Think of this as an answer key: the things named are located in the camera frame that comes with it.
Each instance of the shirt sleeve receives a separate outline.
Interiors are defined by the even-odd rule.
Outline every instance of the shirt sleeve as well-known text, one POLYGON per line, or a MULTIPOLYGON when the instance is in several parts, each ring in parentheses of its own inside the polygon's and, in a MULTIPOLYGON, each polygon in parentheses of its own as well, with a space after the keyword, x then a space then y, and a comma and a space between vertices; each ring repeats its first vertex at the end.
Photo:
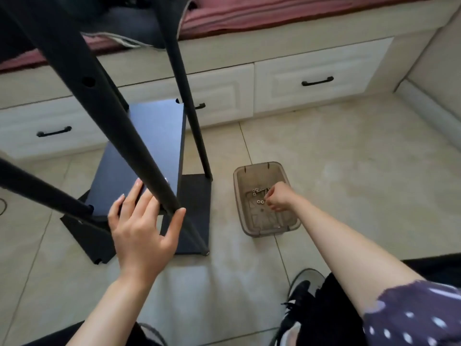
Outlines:
POLYGON ((387 289, 363 317, 370 346, 461 346, 461 291, 418 280, 387 289))

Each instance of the drawer handle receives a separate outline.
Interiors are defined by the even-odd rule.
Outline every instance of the drawer handle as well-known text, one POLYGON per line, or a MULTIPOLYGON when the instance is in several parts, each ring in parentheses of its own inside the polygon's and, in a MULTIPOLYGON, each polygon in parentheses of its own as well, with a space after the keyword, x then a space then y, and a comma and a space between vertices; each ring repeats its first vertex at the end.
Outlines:
POLYGON ((206 104, 204 103, 200 103, 197 107, 195 107, 196 109, 203 109, 206 107, 206 104))
POLYGON ((39 131, 39 132, 37 132, 37 137, 46 137, 46 136, 58 135, 60 133, 69 132, 70 130, 72 130, 72 126, 67 126, 61 131, 55 131, 55 132, 50 132, 50 133, 44 133, 43 131, 39 131))
POLYGON ((301 85, 302 86, 312 86, 312 85, 318 85, 318 84, 325 83, 325 82, 331 82, 333 80, 335 80, 335 78, 332 77, 332 76, 329 76, 329 77, 326 78, 326 80, 322 80, 322 81, 315 81, 315 82, 303 81, 303 82, 301 82, 301 85))

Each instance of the left hand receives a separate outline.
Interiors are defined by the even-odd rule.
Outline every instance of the left hand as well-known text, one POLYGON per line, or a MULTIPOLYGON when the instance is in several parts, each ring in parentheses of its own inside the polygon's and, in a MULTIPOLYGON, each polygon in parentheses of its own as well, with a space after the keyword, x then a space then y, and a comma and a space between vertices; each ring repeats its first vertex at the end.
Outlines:
POLYGON ((162 236, 157 231, 160 204, 147 189, 136 204, 141 189, 142 181, 138 179, 126 198, 122 194, 113 203, 107 217, 120 264, 120 277, 152 285, 176 251, 186 209, 176 211, 167 233, 162 236))

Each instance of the hand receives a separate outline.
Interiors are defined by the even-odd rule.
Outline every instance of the hand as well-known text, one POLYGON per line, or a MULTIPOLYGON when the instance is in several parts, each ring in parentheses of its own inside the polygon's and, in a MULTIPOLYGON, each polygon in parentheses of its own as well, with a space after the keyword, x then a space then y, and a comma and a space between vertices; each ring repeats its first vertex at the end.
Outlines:
POLYGON ((146 190, 135 204, 141 188, 142 181, 138 179, 126 199, 122 194, 113 203, 107 217, 120 264, 120 277, 151 286, 176 251, 186 209, 176 211, 167 233, 161 236, 157 231, 158 200, 146 190))
POLYGON ((281 212, 291 210, 291 205, 296 196, 297 194, 289 185, 280 181, 272 186, 264 200, 271 210, 281 212))

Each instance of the white drawer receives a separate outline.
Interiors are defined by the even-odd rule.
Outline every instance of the white drawer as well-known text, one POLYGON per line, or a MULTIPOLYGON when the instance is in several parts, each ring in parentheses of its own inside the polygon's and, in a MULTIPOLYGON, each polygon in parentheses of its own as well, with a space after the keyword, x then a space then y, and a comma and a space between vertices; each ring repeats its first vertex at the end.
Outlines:
POLYGON ((255 112, 364 92, 391 42, 388 38, 255 63, 255 112))
POLYGON ((84 148, 107 141, 74 97, 0 111, 0 150, 14 159, 84 148), (38 137, 38 132, 55 135, 38 137))
MULTIPOLYGON (((253 64, 188 75, 200 126, 253 116, 254 75, 253 64)), ((174 78, 125 86, 120 92, 128 103, 181 101, 174 78)))

